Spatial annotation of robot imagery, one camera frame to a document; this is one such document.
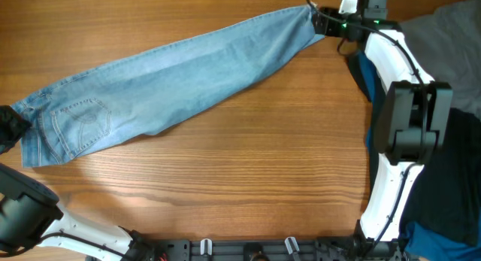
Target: black cloth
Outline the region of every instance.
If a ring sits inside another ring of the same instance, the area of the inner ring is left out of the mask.
[[[481,196],[481,121],[452,108],[443,148],[414,182],[401,232],[416,221],[453,241],[475,246]]]

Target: gray fabric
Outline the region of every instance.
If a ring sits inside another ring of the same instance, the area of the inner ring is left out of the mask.
[[[419,64],[451,85],[452,107],[481,119],[481,0],[438,8],[401,27]]]

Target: wooden table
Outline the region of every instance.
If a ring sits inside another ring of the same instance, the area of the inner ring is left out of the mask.
[[[339,6],[339,0],[314,0]],[[460,0],[389,0],[407,20]],[[0,0],[0,105],[60,78],[304,0]],[[368,203],[371,107],[327,38],[160,135],[22,168],[73,212],[156,238],[348,235]],[[14,260],[82,260],[37,248]]]

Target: blue cloth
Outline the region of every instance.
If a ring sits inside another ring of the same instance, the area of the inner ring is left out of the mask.
[[[322,39],[305,6],[287,8],[67,77],[12,107],[33,124],[23,166],[63,164],[155,135],[282,68]]]
[[[420,226],[417,222],[409,222],[406,226],[409,243],[406,251],[428,260],[436,261],[474,261],[481,260],[481,239],[476,247],[454,242]],[[481,232],[481,217],[478,230]]]

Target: table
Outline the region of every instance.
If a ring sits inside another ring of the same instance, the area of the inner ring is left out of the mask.
[[[340,0],[313,0],[338,7]],[[389,0],[408,20],[460,0]],[[0,0],[0,105],[70,74],[304,0]],[[157,136],[22,168],[71,211],[152,238],[349,235],[369,196],[371,106],[326,38],[285,68]],[[83,260],[36,248],[13,260]]]

